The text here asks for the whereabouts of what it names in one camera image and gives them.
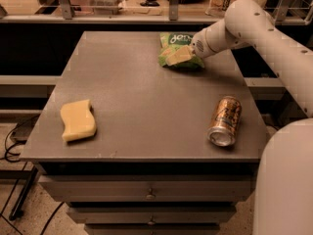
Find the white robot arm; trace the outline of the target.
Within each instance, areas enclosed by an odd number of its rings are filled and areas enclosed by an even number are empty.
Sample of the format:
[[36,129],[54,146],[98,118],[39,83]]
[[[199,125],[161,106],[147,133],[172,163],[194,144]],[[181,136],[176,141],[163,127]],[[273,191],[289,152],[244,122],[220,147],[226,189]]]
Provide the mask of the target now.
[[251,46],[275,75],[266,85],[285,88],[306,114],[278,130],[261,156],[255,188],[253,235],[313,235],[313,52],[275,28],[253,0],[236,0],[224,18],[196,33],[190,45],[165,59]]

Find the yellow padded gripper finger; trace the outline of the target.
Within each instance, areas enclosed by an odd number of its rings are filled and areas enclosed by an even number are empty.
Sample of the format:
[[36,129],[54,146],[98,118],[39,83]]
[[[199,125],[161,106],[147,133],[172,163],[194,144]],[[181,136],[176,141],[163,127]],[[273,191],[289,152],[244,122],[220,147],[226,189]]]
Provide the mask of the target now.
[[194,49],[189,45],[184,45],[173,54],[169,55],[165,62],[168,66],[174,66],[180,63],[190,61],[194,56]]

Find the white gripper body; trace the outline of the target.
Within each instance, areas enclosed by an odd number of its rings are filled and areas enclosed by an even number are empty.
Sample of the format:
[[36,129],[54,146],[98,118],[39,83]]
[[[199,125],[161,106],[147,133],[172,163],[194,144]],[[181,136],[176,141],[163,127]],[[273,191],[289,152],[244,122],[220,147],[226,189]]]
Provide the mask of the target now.
[[212,31],[205,28],[197,32],[192,39],[191,46],[200,58],[207,58],[217,53],[217,39]]

